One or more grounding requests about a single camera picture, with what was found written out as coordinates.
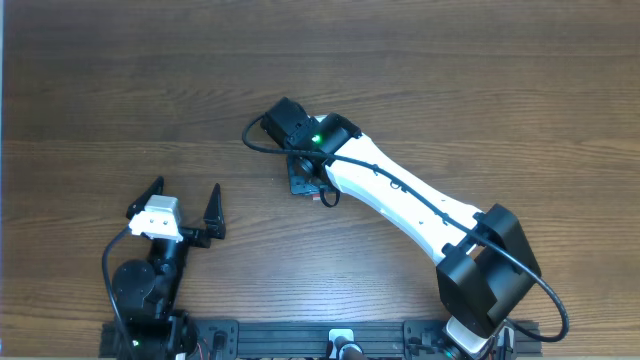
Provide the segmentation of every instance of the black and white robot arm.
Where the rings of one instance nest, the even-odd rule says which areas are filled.
[[[248,140],[258,121],[282,149]],[[348,119],[309,116],[287,98],[250,124],[243,141],[257,151],[293,156],[305,177],[363,201],[409,235],[436,265],[440,298],[452,314],[445,333],[467,354],[483,349],[536,282],[563,320],[560,334],[537,340],[558,341],[568,332],[566,310],[540,278],[522,227],[506,208],[496,204],[484,213],[442,194],[387,157]],[[469,253],[478,244],[486,247],[474,259]]]

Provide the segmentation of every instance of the wooden surface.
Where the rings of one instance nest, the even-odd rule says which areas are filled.
[[[291,196],[284,159],[243,147],[284,95],[515,211],[572,319],[546,354],[640,353],[640,3],[8,0],[5,16],[4,355],[97,355],[100,256],[159,174],[193,225],[223,189],[227,239],[191,252],[180,292],[193,315],[446,318],[411,239],[352,198]],[[124,241],[111,269],[148,247]],[[559,327],[539,289],[514,316]]]

